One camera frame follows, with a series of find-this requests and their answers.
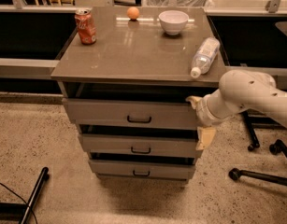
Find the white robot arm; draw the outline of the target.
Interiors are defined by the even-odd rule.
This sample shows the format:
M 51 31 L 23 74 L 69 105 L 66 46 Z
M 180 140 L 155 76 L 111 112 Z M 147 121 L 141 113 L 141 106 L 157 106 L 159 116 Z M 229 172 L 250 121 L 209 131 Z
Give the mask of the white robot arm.
M 216 126 L 248 109 L 265 114 L 287 129 L 287 92 L 276 88 L 266 73 L 233 70 L 222 75 L 219 89 L 204 97 L 186 98 L 196 112 L 197 150 L 207 148 L 216 134 Z

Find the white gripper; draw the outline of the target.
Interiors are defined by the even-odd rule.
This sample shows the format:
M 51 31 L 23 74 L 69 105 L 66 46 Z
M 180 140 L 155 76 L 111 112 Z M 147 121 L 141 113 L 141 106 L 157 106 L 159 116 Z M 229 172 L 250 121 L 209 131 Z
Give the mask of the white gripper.
M 209 147 L 213 142 L 216 134 L 216 128 L 210 126 L 217 126 L 224 122 L 224 119 L 220 119 L 213 115 L 208 108 L 209 94 L 203 98 L 199 96 L 188 96 L 186 101 L 191 104 L 192 109 L 196 109 L 196 115 L 199 121 L 205 127 L 197 128 L 198 142 L 196 145 L 197 150 L 204 150 Z

